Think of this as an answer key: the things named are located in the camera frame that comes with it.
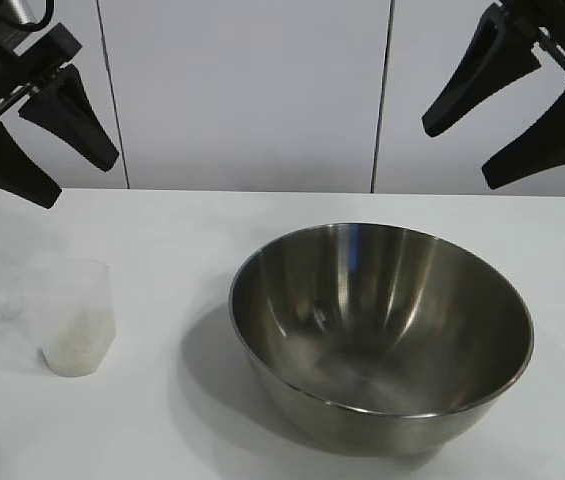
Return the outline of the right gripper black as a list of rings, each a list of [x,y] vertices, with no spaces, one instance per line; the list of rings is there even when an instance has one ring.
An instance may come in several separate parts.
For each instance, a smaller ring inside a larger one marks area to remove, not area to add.
[[[429,136],[439,136],[482,101],[540,63],[538,45],[565,73],[565,1],[503,1],[481,15],[447,84],[422,116]],[[498,189],[565,165],[565,90],[541,117],[482,166]]]

